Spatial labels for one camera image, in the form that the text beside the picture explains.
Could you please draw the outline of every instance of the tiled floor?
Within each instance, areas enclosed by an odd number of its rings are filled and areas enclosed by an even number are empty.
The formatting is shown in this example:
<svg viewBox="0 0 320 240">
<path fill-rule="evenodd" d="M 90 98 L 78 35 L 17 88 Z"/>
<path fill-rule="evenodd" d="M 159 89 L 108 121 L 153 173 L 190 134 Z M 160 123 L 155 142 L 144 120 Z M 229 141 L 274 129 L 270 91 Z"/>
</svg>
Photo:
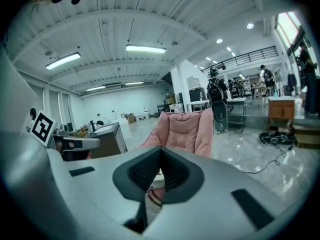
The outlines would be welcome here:
<svg viewBox="0 0 320 240">
<path fill-rule="evenodd" d="M 132 138 L 127 139 L 128 150 L 141 145 L 149 136 L 157 118 L 135 122 L 129 125 Z M 281 152 L 274 147 L 265 146 L 259 142 L 261 130 L 244 128 L 214 134 L 211 158 L 238 165 L 241 171 L 256 172 L 269 161 L 275 159 Z M 294 148 L 288 151 L 286 157 L 280 157 L 280 166 L 271 163 L 258 174 L 248 174 L 274 192 L 289 207 L 304 196 L 313 184 L 320 167 L 320 150 Z M 148 215 L 154 218 L 160 209 L 146 200 Z"/>
</svg>

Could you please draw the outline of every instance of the cable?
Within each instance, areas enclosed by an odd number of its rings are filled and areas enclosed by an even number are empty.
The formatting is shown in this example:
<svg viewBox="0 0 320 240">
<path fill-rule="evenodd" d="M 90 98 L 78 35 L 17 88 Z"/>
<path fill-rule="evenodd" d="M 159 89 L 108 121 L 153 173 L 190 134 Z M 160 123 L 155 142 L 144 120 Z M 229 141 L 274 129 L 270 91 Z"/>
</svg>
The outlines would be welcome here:
<svg viewBox="0 0 320 240">
<path fill-rule="evenodd" d="M 291 145 L 290 147 L 288 147 L 287 150 L 282 150 L 279 146 L 277 145 L 274 145 L 276 149 L 279 149 L 281 150 L 281 154 L 279 154 L 274 160 L 271 160 L 270 162 L 268 162 L 264 168 L 262 168 L 260 171 L 243 171 L 243 173 L 245 174 L 258 174 L 258 173 L 261 173 L 264 169 L 267 168 L 268 165 L 270 165 L 272 162 L 274 162 L 277 166 L 281 165 L 281 163 L 277 160 L 279 157 L 283 156 L 284 158 L 286 157 L 284 154 L 287 152 L 287 151 L 290 151 L 294 148 L 293 145 Z"/>
</svg>

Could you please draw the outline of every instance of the pink chair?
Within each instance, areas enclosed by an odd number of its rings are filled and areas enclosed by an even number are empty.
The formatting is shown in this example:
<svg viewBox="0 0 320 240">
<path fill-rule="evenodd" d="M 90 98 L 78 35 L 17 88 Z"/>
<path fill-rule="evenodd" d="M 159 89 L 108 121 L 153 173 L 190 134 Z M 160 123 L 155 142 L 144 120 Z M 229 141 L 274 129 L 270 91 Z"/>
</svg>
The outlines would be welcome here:
<svg viewBox="0 0 320 240">
<path fill-rule="evenodd" d="M 192 113 L 162 112 L 157 125 L 139 149 L 162 146 L 189 151 L 209 158 L 214 132 L 214 114 L 211 108 Z M 164 188 L 151 189 L 148 197 L 160 205 Z"/>
</svg>

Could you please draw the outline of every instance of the fluorescent light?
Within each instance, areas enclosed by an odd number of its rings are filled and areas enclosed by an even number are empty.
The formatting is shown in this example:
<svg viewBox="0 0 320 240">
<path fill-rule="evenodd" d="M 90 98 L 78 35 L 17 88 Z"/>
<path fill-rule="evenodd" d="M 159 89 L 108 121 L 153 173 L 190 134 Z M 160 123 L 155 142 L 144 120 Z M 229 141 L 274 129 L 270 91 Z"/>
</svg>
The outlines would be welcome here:
<svg viewBox="0 0 320 240">
<path fill-rule="evenodd" d="M 250 29 L 252 29 L 254 26 L 255 26 L 255 24 L 249 23 L 249 24 L 246 26 L 246 28 L 247 28 L 248 30 L 250 30 Z"/>
<path fill-rule="evenodd" d="M 143 84 L 144 82 L 127 82 L 125 83 L 126 86 L 130 86 L 130 85 L 140 85 Z"/>
<path fill-rule="evenodd" d="M 132 44 L 127 44 L 125 49 L 127 51 L 151 52 L 151 53 L 160 53 L 160 54 L 164 54 L 167 51 L 167 49 L 165 48 L 157 48 L 157 47 L 144 46 L 144 45 L 132 45 Z"/>
<path fill-rule="evenodd" d="M 80 53 L 76 52 L 76 53 L 70 54 L 68 56 L 65 56 L 65 57 L 57 59 L 56 61 L 46 65 L 45 68 L 47 70 L 52 70 L 52 69 L 54 69 L 54 68 L 56 68 L 56 67 L 58 67 L 58 66 L 60 66 L 62 64 L 65 64 L 65 63 L 68 63 L 70 61 L 79 59 L 80 57 L 81 57 Z"/>
<path fill-rule="evenodd" d="M 94 88 L 90 88 L 90 89 L 86 89 L 87 92 L 90 92 L 90 91 L 94 91 L 94 90 L 100 90 L 100 89 L 104 89 L 106 88 L 105 86 L 99 86 L 99 87 L 94 87 Z"/>
</svg>

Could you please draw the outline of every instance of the railing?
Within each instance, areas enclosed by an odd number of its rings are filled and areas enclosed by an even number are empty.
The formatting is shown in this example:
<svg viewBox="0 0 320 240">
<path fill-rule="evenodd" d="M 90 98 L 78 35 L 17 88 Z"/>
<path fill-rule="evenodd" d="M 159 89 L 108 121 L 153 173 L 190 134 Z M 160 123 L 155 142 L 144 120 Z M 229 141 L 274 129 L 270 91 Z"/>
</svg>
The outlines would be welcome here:
<svg viewBox="0 0 320 240">
<path fill-rule="evenodd" d="M 233 57 L 227 60 L 224 60 L 222 62 L 219 62 L 218 64 L 214 64 L 211 66 L 208 66 L 204 69 L 200 69 L 202 73 L 205 75 L 210 74 L 210 68 L 217 69 L 218 71 L 230 69 L 232 67 L 236 67 L 242 64 L 246 64 L 249 62 L 254 62 L 266 58 L 276 57 L 278 56 L 277 50 L 275 46 L 270 46 L 264 49 L 255 50 L 243 55 L 239 55 L 237 57 Z"/>
</svg>

